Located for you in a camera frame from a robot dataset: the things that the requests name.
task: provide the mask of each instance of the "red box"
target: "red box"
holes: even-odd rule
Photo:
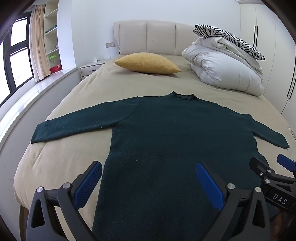
[[[52,68],[50,69],[50,73],[53,74],[53,73],[58,72],[58,71],[60,71],[60,70],[62,70],[62,69],[63,69],[63,68],[62,68],[62,65],[59,64],[59,65],[57,65],[57,66],[55,66],[55,67],[52,67]]]

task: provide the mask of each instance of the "yellow pillow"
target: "yellow pillow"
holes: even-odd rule
[[[145,74],[174,74],[181,70],[167,58],[155,53],[133,53],[114,62],[125,69]]]

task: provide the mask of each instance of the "wardrobe door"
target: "wardrobe door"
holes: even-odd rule
[[[293,132],[296,133],[296,88],[294,88],[291,98],[288,100],[282,115],[290,124]]]
[[[276,23],[274,13],[263,4],[255,4],[257,29],[255,48],[260,51],[266,60],[258,60],[263,69],[263,87],[266,89],[269,81],[272,64],[274,62],[274,52],[276,48]]]
[[[255,40],[255,26],[257,25],[255,4],[240,4],[240,11],[240,38],[253,45]]]
[[[295,42],[280,19],[276,23],[276,49],[274,62],[264,96],[280,112],[288,100],[295,65]]]

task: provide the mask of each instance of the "wall socket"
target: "wall socket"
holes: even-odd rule
[[[106,43],[106,48],[115,47],[115,42]]]

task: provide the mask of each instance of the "wardrobe handle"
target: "wardrobe handle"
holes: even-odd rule
[[[294,81],[293,89],[292,89],[292,92],[291,92],[291,95],[290,95],[290,98],[289,98],[289,100],[290,100],[290,99],[291,99],[291,97],[292,97],[292,94],[293,94],[293,91],[294,91],[294,88],[295,88],[295,83],[296,83],[296,81]]]
[[[258,26],[257,26],[257,36],[256,36],[256,47],[257,48],[257,43],[258,43]]]
[[[292,77],[292,81],[291,81],[291,84],[290,84],[290,88],[289,88],[289,91],[287,93],[287,97],[289,96],[289,93],[290,93],[290,90],[291,90],[291,87],[292,87],[292,84],[293,84],[293,79],[294,79],[294,75],[295,75],[295,67],[296,67],[296,62],[295,62],[295,65],[294,65],[294,72],[293,72],[293,77]]]
[[[253,47],[255,47],[255,38],[256,38],[256,26],[254,26],[254,41],[253,41]]]

